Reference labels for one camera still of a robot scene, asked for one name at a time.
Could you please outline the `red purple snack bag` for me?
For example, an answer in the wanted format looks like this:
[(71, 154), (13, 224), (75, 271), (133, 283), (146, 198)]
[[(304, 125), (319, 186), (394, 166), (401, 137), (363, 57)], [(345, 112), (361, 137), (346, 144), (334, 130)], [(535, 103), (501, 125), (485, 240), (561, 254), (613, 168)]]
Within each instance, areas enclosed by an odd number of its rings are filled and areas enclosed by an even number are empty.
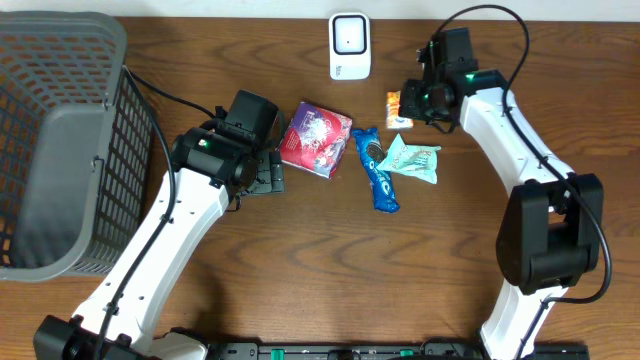
[(278, 147), (282, 162), (331, 179), (349, 141), (352, 119), (301, 102)]

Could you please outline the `teal wet wipes pack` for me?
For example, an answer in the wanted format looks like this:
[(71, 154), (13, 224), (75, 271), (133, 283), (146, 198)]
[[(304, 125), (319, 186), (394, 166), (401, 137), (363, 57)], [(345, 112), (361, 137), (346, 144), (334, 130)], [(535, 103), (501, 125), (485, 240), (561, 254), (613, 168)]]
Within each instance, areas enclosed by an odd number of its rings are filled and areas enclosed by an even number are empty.
[(387, 156), (376, 166), (376, 169), (436, 184), (438, 181), (437, 153), (440, 150), (440, 146), (406, 144), (402, 136), (397, 134), (387, 150)]

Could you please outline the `blue Oreo cookie pack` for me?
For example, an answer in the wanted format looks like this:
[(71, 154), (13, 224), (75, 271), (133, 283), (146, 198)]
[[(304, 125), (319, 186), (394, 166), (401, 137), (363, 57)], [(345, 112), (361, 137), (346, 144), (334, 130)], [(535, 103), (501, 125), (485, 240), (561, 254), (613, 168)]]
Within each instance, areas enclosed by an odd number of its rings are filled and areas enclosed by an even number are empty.
[(351, 134), (362, 166), (369, 178), (374, 209), (384, 213), (397, 212), (400, 205), (396, 200), (391, 175), (388, 171), (377, 169), (386, 157), (380, 143), (378, 129), (353, 129)]

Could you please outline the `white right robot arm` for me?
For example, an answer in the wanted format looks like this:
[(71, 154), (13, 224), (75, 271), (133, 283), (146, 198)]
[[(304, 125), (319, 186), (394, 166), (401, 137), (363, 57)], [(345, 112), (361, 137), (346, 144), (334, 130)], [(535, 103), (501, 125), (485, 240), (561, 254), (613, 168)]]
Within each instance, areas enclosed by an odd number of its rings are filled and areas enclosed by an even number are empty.
[(464, 130), (509, 196), (496, 240), (504, 281), (480, 337), (490, 359), (527, 358), (552, 306), (568, 302), (567, 291), (607, 255), (602, 184), (594, 174), (576, 174), (544, 144), (509, 82), (480, 69), (468, 29), (437, 31), (417, 60), (423, 75), (405, 83), (400, 115)]

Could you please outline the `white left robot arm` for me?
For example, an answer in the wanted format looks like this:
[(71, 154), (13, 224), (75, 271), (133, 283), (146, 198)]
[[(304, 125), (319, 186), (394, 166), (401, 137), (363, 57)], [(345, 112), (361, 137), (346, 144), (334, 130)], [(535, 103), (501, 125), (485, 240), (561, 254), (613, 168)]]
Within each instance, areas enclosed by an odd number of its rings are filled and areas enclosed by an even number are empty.
[(239, 91), (229, 111), (179, 135), (147, 216), (115, 267), (70, 320), (48, 316), (33, 339), (39, 359), (204, 359), (209, 346), (183, 330), (154, 336), (194, 250), (230, 203), (259, 179), (282, 115)]

